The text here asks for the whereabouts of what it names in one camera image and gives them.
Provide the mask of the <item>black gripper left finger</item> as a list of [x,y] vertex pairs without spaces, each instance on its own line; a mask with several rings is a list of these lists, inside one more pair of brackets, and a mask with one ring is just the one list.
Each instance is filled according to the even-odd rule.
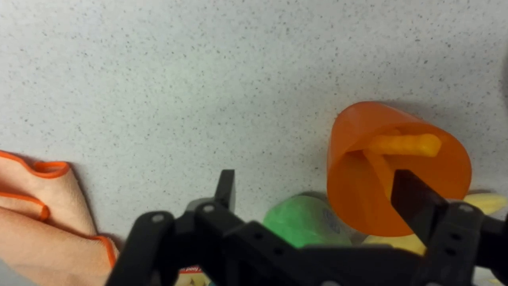
[[215,201],[227,210],[235,209],[235,172],[223,171],[220,175]]

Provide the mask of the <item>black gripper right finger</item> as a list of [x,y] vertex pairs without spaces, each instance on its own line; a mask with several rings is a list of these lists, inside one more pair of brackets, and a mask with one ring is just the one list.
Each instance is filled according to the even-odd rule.
[[424,245],[448,209],[448,202],[410,171],[396,172],[391,204]]

